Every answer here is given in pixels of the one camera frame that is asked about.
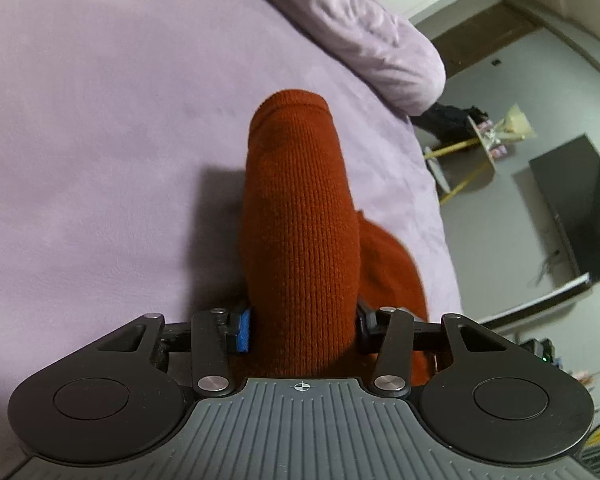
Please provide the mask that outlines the purple rolled duvet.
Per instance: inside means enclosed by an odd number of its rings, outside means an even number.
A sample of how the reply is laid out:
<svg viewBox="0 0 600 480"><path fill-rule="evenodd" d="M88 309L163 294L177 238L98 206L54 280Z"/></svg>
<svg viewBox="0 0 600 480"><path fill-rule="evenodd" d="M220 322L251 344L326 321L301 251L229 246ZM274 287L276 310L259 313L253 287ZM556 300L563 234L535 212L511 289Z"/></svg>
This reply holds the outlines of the purple rolled duvet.
<svg viewBox="0 0 600 480"><path fill-rule="evenodd" d="M442 95L446 75L436 47L376 0L270 1L402 114L419 116Z"/></svg>

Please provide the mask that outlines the black clothes pile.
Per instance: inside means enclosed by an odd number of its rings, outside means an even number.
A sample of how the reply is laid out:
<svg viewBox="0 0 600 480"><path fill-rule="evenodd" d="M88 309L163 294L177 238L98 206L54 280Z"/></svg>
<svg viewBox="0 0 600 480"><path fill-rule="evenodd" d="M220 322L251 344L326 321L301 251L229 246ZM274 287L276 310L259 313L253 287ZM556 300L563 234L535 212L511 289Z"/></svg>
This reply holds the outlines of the black clothes pile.
<svg viewBox="0 0 600 480"><path fill-rule="evenodd" d="M425 113L413 117L412 123L432 134L443 145L449 145L470 140L475 136L469 125L470 120L478 126L488 119L489 115L475 106L459 108L434 103Z"/></svg>

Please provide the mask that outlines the cream flower bouquet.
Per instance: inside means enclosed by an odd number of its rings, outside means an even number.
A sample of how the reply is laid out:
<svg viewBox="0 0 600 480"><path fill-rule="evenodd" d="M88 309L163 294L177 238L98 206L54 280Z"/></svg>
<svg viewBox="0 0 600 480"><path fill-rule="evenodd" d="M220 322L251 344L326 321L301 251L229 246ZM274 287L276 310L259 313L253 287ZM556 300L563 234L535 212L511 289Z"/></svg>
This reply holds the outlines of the cream flower bouquet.
<svg viewBox="0 0 600 480"><path fill-rule="evenodd" d="M491 119L477 127L478 138L493 159L508 154L509 145L534 139L536 132L518 104L513 105L499 122Z"/></svg>

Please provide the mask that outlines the black television screen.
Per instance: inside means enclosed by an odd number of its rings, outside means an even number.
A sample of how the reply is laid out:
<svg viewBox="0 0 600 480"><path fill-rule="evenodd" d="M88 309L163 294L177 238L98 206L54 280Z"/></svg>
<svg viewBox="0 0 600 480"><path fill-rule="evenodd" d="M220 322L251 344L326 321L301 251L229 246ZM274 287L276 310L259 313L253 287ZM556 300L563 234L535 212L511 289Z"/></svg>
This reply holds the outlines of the black television screen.
<svg viewBox="0 0 600 480"><path fill-rule="evenodd" d="M529 166L576 273L600 282L600 153L582 134Z"/></svg>

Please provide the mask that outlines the yellow-legged side table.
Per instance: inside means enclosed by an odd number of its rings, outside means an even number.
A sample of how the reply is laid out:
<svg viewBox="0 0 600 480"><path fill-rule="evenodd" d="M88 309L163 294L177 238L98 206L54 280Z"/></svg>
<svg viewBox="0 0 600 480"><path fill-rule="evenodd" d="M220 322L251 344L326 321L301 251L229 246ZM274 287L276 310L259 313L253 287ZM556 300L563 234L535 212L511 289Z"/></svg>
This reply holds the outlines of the yellow-legged side table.
<svg viewBox="0 0 600 480"><path fill-rule="evenodd" d="M494 158L489 151L492 120L477 124L468 118L468 124L468 140L446 148L424 148L424 159L436 181L440 205L466 190L484 188L496 175Z"/></svg>

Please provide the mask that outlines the purple bed sheet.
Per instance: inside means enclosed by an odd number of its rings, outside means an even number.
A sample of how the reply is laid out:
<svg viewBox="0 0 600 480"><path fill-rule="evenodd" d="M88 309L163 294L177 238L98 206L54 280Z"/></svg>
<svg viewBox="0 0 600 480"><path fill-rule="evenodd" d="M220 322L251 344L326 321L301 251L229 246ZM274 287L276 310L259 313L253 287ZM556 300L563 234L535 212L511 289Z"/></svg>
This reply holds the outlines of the purple bed sheet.
<svg viewBox="0 0 600 480"><path fill-rule="evenodd" d="M43 366L237 283L248 126L284 89L324 96L355 205L460 310L411 125L266 0L0 0L0 419Z"/></svg>

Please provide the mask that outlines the dark wooden door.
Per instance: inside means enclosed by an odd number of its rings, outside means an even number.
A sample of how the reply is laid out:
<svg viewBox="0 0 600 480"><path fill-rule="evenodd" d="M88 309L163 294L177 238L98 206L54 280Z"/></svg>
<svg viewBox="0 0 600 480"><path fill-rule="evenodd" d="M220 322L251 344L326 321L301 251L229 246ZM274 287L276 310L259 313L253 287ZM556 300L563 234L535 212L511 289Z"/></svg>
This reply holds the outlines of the dark wooden door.
<svg viewBox="0 0 600 480"><path fill-rule="evenodd" d="M538 28L513 6L501 2L450 28L432 43L451 78Z"/></svg>

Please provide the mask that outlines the red knit sweater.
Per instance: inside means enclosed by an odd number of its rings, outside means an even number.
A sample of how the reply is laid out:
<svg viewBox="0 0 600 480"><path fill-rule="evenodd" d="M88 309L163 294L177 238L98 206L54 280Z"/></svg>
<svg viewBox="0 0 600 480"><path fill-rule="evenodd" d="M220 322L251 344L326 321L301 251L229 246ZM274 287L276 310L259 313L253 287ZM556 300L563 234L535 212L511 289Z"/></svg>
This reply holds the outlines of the red knit sweater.
<svg viewBox="0 0 600 480"><path fill-rule="evenodd" d="M239 227L251 304L237 379L370 378L356 348L356 304L428 312L411 255L355 210L326 101L277 92L250 122Z"/></svg>

